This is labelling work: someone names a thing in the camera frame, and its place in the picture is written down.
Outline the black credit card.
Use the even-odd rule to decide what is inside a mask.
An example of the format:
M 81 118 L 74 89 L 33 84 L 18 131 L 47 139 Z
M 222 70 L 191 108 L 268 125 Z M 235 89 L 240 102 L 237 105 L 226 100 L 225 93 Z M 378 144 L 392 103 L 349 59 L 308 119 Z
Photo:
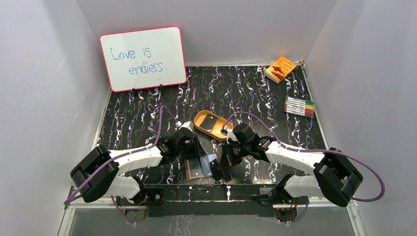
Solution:
M 212 115 L 206 115 L 202 123 L 200 124 L 200 127 L 207 132 L 211 132 L 217 123 L 217 117 Z
M 217 159 L 210 162 L 210 170 L 212 173 L 219 171 L 219 163 Z
M 204 176 L 202 168 L 201 168 L 201 163 L 199 160 L 197 159 L 190 160 L 188 167 L 189 167 L 190 178 L 201 178 Z

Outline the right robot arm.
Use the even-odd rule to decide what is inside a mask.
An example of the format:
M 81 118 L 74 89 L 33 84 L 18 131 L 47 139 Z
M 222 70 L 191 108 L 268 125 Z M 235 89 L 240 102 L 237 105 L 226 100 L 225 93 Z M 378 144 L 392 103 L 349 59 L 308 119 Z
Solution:
M 284 164 L 306 173 L 305 176 L 285 175 L 269 192 L 253 196 L 255 201 L 288 204 L 299 197 L 324 197 L 339 207 L 345 207 L 363 181 L 361 173 L 336 149 L 313 153 L 287 146 L 274 137 L 260 137 L 245 123 L 222 133 L 227 139 L 222 145 L 221 158 L 210 163 L 216 181 L 224 177 L 224 170 L 240 164 L 247 156 Z

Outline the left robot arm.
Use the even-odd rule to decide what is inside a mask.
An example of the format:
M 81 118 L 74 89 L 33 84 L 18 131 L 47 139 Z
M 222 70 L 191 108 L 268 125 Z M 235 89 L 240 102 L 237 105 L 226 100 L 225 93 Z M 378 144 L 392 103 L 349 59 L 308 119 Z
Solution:
M 124 173 L 165 165 L 177 157 L 199 159 L 205 155 L 198 137 L 190 128 L 181 127 L 174 135 L 140 148 L 108 150 L 97 146 L 72 169 L 70 176 L 86 203 L 113 196 L 142 205 L 154 200 L 157 192 L 146 188 L 139 178 L 126 177 Z

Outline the brown leather card holder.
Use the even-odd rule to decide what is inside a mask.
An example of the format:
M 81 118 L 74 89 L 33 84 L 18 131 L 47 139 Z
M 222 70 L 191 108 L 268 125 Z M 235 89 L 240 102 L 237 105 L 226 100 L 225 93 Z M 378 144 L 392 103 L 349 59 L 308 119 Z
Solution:
M 219 153 L 208 154 L 191 160 L 185 159 L 187 181 L 213 177 L 210 165 L 219 160 Z

